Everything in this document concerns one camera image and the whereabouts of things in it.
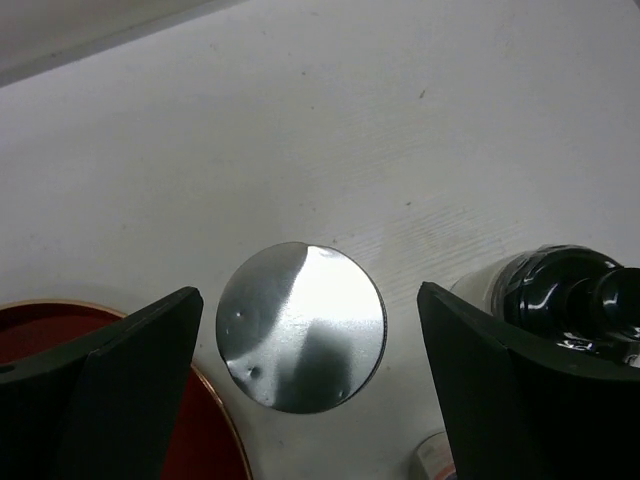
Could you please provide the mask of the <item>silver lid tall jar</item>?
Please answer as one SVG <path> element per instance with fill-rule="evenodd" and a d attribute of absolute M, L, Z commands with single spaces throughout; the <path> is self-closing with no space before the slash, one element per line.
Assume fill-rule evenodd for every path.
<path fill-rule="evenodd" d="M 286 242 L 246 260 L 216 311 L 219 354 L 253 401 L 290 414 L 331 410 L 378 369 L 387 342 L 384 301 L 352 258 Z"/>

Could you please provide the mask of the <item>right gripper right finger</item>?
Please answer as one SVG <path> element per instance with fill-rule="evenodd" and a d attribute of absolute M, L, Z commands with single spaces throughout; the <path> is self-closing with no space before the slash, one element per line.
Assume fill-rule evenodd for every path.
<path fill-rule="evenodd" d="M 638 478 L 638 369 L 543 340 L 432 282 L 417 304 L 459 478 Z"/>

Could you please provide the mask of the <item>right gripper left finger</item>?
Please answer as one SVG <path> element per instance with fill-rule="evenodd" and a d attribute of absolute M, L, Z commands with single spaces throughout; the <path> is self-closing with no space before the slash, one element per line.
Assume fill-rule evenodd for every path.
<path fill-rule="evenodd" d="M 2 478 L 160 478 L 202 311 L 183 287 L 49 347 L 26 315 L 2 320 Z"/>

